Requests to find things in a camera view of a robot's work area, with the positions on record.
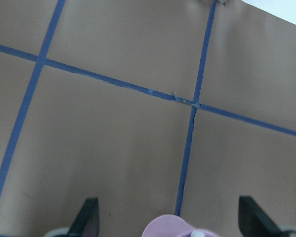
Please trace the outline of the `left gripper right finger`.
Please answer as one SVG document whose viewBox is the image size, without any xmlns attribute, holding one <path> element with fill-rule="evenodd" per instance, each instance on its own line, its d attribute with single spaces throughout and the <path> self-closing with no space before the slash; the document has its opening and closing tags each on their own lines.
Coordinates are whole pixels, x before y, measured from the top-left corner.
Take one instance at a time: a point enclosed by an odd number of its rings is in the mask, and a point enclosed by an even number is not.
<svg viewBox="0 0 296 237">
<path fill-rule="evenodd" d="M 286 236 L 251 196 L 239 197 L 238 227 L 243 237 Z"/>
</svg>

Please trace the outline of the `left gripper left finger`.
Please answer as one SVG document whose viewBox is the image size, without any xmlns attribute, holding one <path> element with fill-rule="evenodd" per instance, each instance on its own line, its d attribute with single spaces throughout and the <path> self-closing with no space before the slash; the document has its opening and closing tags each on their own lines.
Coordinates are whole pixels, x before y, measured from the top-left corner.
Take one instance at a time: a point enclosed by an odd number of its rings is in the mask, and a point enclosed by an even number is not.
<svg viewBox="0 0 296 237">
<path fill-rule="evenodd" d="M 97 237 L 99 235 L 99 201 L 87 198 L 71 225 L 67 237 Z"/>
</svg>

